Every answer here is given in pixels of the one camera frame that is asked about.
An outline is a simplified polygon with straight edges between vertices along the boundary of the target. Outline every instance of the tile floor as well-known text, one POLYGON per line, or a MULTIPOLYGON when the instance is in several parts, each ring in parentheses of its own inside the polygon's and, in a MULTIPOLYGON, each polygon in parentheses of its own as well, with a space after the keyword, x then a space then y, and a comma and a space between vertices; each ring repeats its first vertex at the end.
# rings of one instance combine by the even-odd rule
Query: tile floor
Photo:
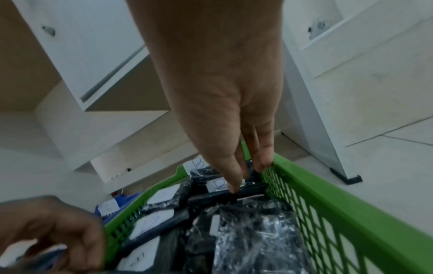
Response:
POLYGON ((275 141, 280 155, 433 236, 433 118, 347 147, 364 180, 352 186, 289 138, 275 141))

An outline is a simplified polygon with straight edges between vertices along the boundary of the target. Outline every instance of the cabinet door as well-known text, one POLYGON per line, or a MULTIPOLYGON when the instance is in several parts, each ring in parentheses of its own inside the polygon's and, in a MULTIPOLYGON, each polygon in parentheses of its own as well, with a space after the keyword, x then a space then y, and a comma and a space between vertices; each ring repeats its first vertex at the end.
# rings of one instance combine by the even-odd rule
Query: cabinet door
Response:
POLYGON ((13 1, 82 102, 144 45, 124 0, 13 1))

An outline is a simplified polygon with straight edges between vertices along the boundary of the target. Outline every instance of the metal knob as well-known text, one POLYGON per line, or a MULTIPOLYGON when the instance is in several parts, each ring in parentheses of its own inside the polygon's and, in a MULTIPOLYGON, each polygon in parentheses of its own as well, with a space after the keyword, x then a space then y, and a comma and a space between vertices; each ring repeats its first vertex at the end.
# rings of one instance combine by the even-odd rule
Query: metal knob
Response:
POLYGON ((42 29, 44 30, 45 33, 48 33, 51 36, 55 36, 55 29, 54 28, 42 25, 42 29))

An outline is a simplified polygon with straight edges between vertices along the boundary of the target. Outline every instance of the hand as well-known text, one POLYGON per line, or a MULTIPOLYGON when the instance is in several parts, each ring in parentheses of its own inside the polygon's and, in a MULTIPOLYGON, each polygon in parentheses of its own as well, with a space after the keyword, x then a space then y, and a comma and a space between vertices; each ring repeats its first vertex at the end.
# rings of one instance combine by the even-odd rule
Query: hand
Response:
POLYGON ((167 100, 203 158, 236 192, 241 133, 262 172, 282 90, 281 0, 130 0, 167 100))
POLYGON ((59 243, 68 247, 56 269, 87 271, 103 266, 104 227, 87 211, 47 196, 0 204, 0 219, 0 254, 15 242, 37 239, 26 255, 59 243))

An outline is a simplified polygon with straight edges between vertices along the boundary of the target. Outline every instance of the green plastic basket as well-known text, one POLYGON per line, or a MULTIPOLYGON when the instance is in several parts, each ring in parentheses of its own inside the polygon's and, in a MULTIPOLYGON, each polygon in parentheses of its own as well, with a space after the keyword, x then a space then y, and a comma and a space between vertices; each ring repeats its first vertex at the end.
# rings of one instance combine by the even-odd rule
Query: green plastic basket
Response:
MULTIPOLYGON (((250 155, 244 147, 246 158, 250 155)), ((174 176, 141 194, 106 226, 106 263, 137 219, 138 208, 155 192, 187 176, 174 176)), ((294 206, 304 242, 318 274, 433 273, 433 239, 350 193, 275 155, 262 175, 270 195, 294 206)))

